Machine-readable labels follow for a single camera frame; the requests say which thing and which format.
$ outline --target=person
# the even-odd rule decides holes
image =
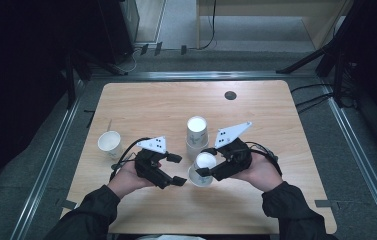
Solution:
[[[278,218],[280,239],[336,239],[326,234],[324,218],[308,207],[301,190],[283,181],[262,155],[252,153],[250,167],[232,178],[263,191],[263,211],[268,217]],[[134,162],[127,162],[107,185],[86,195],[78,208],[63,216],[45,239],[106,239],[121,199],[151,186],[137,176]]]

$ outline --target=white bracket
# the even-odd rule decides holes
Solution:
[[[138,147],[148,149],[154,152],[166,153],[166,138],[165,136],[152,138],[148,140],[141,141],[136,144]]]
[[[252,122],[241,123],[232,127],[221,128],[217,130],[215,141],[215,148],[221,148],[233,142],[237,137],[243,134],[249,127],[253,125]]]

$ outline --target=paper cup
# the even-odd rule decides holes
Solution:
[[[210,153],[200,153],[188,169],[188,179],[197,187],[207,187],[213,182],[212,176],[202,177],[195,170],[199,168],[214,168],[216,158]]]
[[[209,142],[207,121],[203,117],[195,116],[187,122],[187,141],[194,148],[203,147]]]
[[[209,147],[209,141],[207,141],[207,143],[202,146],[202,147],[193,147],[189,144],[188,142],[188,139],[185,139],[185,143],[186,143],[186,146],[187,146],[187,156],[188,156],[188,159],[191,160],[191,161],[195,161],[195,159],[197,158],[198,154],[200,154],[200,152],[206,148]]]
[[[113,159],[119,158],[123,153],[122,138],[115,131],[103,133],[98,139],[98,147]]]

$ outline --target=sleeve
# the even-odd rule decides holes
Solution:
[[[64,215],[44,239],[106,239],[119,203],[119,197],[104,185],[86,195],[81,205]]]
[[[283,182],[262,197],[266,216],[278,218],[280,239],[336,239],[326,234],[324,218],[309,208],[298,187]]]

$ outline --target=wooden desk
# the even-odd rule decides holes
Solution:
[[[216,16],[299,16],[316,49],[331,37],[352,0],[219,0]],[[213,16],[213,1],[197,0],[197,48],[200,48],[200,16]]]
[[[237,94],[227,100],[227,91]],[[329,233],[336,223],[330,208],[317,208],[326,200],[288,86],[284,81],[112,83],[104,87],[79,160],[68,200],[83,197],[108,182],[114,163],[97,147],[107,130],[118,131],[126,149],[141,137],[165,135],[167,149],[179,154],[179,163],[160,161],[171,177],[187,178],[192,164],[186,157],[186,124],[199,115],[208,121],[214,143],[218,128],[251,121],[240,138],[269,147],[279,156],[283,178],[300,187],[309,206],[325,217]],[[234,179],[213,181],[208,188],[146,188],[126,196],[118,206],[110,232],[138,234],[265,234],[277,233],[278,222],[262,210],[261,192]]]

